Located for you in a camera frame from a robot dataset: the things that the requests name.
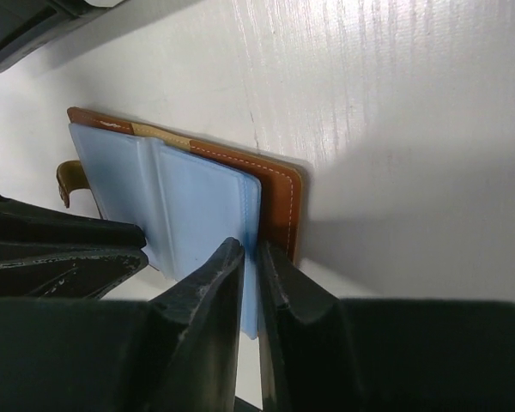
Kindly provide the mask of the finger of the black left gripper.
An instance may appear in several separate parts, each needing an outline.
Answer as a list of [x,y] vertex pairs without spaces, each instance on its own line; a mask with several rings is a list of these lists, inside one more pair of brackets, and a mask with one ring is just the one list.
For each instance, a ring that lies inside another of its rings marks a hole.
[[148,266],[146,244],[136,225],[0,195],[0,297],[99,299]]

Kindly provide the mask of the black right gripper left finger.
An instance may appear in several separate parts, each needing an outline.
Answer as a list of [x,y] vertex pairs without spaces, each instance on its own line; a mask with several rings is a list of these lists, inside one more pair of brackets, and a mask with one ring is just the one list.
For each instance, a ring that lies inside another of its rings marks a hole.
[[149,301],[0,299],[0,411],[231,411],[245,251]]

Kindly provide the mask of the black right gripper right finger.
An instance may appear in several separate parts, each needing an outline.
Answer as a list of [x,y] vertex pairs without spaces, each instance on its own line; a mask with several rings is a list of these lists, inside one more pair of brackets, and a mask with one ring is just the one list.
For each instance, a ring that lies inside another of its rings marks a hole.
[[338,298],[257,252],[267,411],[515,411],[515,304]]

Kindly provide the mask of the brown leather card holder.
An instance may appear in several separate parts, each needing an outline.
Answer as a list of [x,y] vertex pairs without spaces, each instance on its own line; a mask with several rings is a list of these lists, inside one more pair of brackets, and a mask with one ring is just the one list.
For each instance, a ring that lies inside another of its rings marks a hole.
[[297,256],[304,179],[297,166],[150,124],[72,106],[78,157],[58,166],[60,196],[87,189],[101,217],[139,226],[149,263],[182,280],[226,238],[245,249],[240,328],[258,335],[255,250]]

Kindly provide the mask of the black white card sorting tray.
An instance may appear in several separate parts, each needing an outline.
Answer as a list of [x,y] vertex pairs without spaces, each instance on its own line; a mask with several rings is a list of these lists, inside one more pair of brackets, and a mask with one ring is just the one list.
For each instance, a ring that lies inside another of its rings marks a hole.
[[84,0],[0,1],[0,73],[120,4]]

